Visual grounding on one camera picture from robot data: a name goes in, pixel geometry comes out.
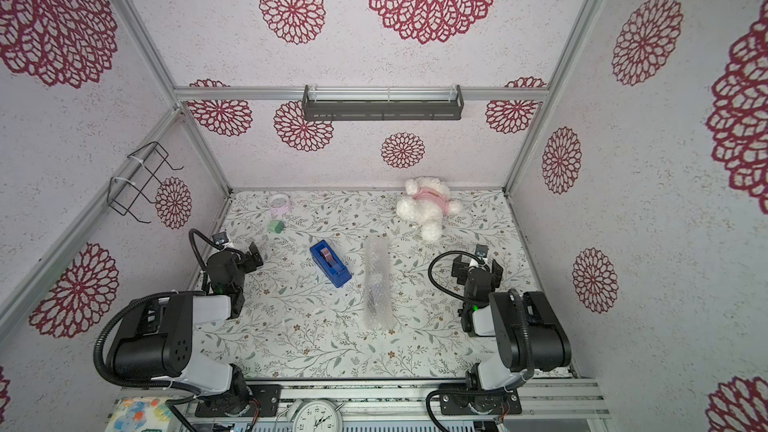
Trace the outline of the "blue tape dispenser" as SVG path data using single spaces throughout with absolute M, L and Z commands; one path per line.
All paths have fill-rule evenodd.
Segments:
M 325 240 L 312 245 L 310 254 L 315 264 L 335 288 L 341 288 L 351 280 L 352 276 L 348 268 Z

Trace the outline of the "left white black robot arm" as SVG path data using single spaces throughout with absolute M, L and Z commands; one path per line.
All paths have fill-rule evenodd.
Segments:
M 132 300 L 98 335 L 93 363 L 105 381 L 124 388 L 175 389 L 225 416 L 254 413 L 258 399 L 242 369 L 211 359 L 193 344 L 200 324 L 235 320 L 245 304 L 245 278 L 264 265 L 255 243 L 232 247 L 224 232 L 188 233 L 201 266 L 199 290 L 170 291 Z

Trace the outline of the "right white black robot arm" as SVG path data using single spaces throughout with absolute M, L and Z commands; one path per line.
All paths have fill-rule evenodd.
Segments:
M 448 384 L 425 397 L 427 415 L 439 431 L 447 429 L 431 403 L 437 398 L 448 415 L 496 415 L 498 428 L 509 415 L 522 412 L 518 389 L 538 371 L 567 367 L 572 347 L 547 297 L 541 291 L 501 289 L 503 267 L 487 257 L 487 248 L 475 253 L 452 250 L 428 265 L 427 278 L 440 292 L 462 302 L 462 330 L 470 336 L 495 340 L 497 352 L 474 364 L 459 388 Z

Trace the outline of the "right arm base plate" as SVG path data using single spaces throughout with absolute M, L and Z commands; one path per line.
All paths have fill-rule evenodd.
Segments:
M 516 390 L 492 392 L 469 390 L 459 384 L 439 385 L 439 404 L 442 415 L 519 415 L 522 405 Z

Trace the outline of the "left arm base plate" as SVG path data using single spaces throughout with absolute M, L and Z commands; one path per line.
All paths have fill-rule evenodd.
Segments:
M 196 406 L 196 418 L 275 417 L 282 387 L 278 384 L 255 384 L 235 388 L 212 396 L 204 396 Z

